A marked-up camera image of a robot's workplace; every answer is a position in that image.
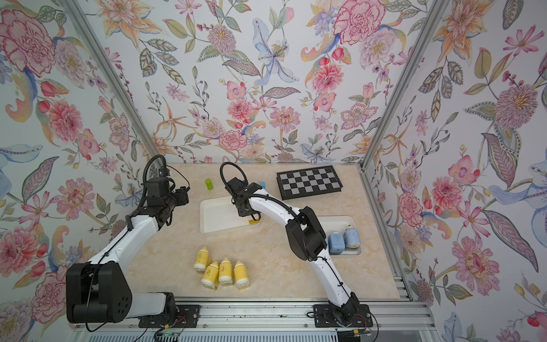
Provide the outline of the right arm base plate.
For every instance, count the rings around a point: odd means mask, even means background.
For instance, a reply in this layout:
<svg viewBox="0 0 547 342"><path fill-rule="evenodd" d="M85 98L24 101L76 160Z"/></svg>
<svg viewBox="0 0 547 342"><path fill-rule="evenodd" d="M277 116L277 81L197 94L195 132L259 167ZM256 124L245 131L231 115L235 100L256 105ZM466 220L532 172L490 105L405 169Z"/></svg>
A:
<svg viewBox="0 0 547 342"><path fill-rule="evenodd" d="M307 316L313 318L316 328L373 328L373 315L367 304L360 305L356 315L348 323L336 320L333 309L328 304L313 305Z"/></svg>

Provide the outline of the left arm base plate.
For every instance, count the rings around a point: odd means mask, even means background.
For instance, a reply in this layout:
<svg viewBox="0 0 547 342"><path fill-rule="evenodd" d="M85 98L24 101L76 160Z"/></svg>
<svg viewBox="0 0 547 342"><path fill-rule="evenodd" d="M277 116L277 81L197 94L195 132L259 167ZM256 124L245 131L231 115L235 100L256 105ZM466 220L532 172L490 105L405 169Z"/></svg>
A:
<svg viewBox="0 0 547 342"><path fill-rule="evenodd" d="M196 328L200 305L177 305L173 313L160 313L139 318L139 328L148 329L185 329Z"/></svg>

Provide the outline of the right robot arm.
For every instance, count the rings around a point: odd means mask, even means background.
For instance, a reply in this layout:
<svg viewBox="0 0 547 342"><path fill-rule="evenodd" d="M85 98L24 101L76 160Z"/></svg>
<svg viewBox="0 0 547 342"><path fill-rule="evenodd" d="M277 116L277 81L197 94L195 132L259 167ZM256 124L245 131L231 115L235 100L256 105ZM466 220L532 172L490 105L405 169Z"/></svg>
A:
<svg viewBox="0 0 547 342"><path fill-rule="evenodd" d="M240 217L266 215L285 227L292 252L311 263L326 290L334 320L349 326L358 315L360 301L337 271L315 212L310 207L292 207L270 195L261 185L249 182L243 169L233 162L223 162L219 175Z"/></svg>

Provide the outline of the blue sharpener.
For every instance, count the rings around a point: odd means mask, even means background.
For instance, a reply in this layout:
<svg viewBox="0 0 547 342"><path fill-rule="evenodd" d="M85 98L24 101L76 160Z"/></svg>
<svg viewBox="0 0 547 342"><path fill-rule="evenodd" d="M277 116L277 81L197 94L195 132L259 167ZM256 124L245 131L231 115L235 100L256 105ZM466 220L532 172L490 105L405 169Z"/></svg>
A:
<svg viewBox="0 0 547 342"><path fill-rule="evenodd" d="M361 247L360 234L354 227L348 227L344 232L346 249L358 249Z"/></svg>
<svg viewBox="0 0 547 342"><path fill-rule="evenodd" d="M328 250L330 255L341 255L346 250L346 241L340 232L332 232L328 236Z"/></svg>

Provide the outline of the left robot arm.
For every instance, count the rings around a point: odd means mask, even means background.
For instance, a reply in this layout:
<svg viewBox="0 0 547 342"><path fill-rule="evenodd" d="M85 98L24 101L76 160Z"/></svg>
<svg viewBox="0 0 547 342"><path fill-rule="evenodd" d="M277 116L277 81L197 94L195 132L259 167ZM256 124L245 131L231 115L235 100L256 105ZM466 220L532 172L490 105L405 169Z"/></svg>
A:
<svg viewBox="0 0 547 342"><path fill-rule="evenodd" d="M137 208L111 242L85 263L66 272L66 314L73 324L119 323L148 319L163 326L179 316L170 292L133 292L125 271L147 241L173 222L175 208L189 203L189 186L177 187L164 156L152 157L142 174L143 191Z"/></svg>

